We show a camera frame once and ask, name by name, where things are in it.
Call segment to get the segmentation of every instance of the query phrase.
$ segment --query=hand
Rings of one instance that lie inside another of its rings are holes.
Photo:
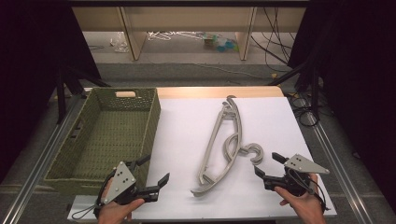
[[[111,178],[107,185],[110,186],[113,178]],[[107,195],[108,188],[103,192],[103,197]],[[99,213],[98,223],[99,224],[119,224],[126,217],[128,221],[132,221],[132,211],[140,207],[145,201],[143,199],[136,199],[128,204],[119,205],[115,202],[111,202],[102,207]]]
[[[318,183],[317,175],[310,174],[309,176],[313,181]],[[326,223],[321,210],[320,202],[314,195],[306,192],[304,195],[296,197],[281,187],[275,187],[275,191],[283,198],[283,201],[279,204],[283,206],[289,203],[296,212],[297,216],[299,216],[299,218],[305,224]],[[318,186],[315,186],[315,192],[318,193]]]

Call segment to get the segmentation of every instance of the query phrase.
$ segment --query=woven basket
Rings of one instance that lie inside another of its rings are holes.
[[[120,161],[151,153],[160,113],[156,89],[92,89],[44,181],[62,194],[97,195]],[[139,188],[148,172],[149,161],[134,171]]]

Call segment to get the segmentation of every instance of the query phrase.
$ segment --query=metal rail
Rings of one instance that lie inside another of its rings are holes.
[[[308,118],[310,119],[312,124],[315,123],[316,118],[312,113],[308,114]],[[335,152],[334,147],[332,146],[332,143],[330,142],[330,139],[324,131],[320,121],[313,128],[323,148],[323,151],[325,152],[326,157],[333,168],[333,172],[337,177],[338,181],[340,182],[340,186],[346,195],[346,198],[356,216],[356,219],[359,221],[359,223],[362,224],[374,223],[370,217],[370,214],[367,211],[364,201],[361,199],[361,196],[359,195],[358,191],[350,180],[350,177],[347,174],[343,163],[341,163],[339,157],[337,156],[337,153]]]
[[[72,111],[76,108],[76,105],[80,98],[80,95],[75,95],[72,97],[70,106],[64,117],[64,120],[61,123],[56,124],[48,143],[46,144],[43,152],[35,163],[35,167],[24,182],[20,192],[14,199],[14,202],[8,208],[6,218],[3,220],[4,224],[18,223],[24,208],[28,204],[33,194],[33,191],[35,190],[35,185],[37,184],[39,178],[43,175],[45,168],[48,166],[52,154],[57,149],[56,146],[58,145],[61,136],[63,136],[66,123],[70,119]]]

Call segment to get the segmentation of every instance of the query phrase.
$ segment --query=white surface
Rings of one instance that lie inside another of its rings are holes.
[[[259,167],[267,174],[282,176],[284,166],[271,157],[299,153],[312,160],[286,98],[236,98],[242,120],[242,145],[257,143],[264,149]],[[146,203],[133,212],[140,221],[208,221],[229,219],[277,219],[296,217],[275,192],[264,189],[249,161],[255,155],[238,156],[230,172],[205,196],[193,197],[199,187],[198,171],[217,115],[225,99],[161,100],[161,117],[155,137],[148,186],[156,185],[165,174],[169,182],[161,189],[159,201]],[[233,131],[231,122],[221,127],[209,159],[208,171],[214,175],[225,165],[221,142]],[[326,216],[334,216],[327,190],[321,180],[327,206]],[[93,204],[95,197],[77,196],[69,215]],[[88,214],[83,220],[93,220]]]

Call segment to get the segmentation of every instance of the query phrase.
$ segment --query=wooden panel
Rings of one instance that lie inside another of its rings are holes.
[[[73,7],[82,31],[123,31],[117,7]]]
[[[250,7],[126,7],[134,31],[245,32]]]
[[[257,87],[165,87],[157,88],[160,99],[173,98],[239,98],[283,97],[282,90],[275,86]]]

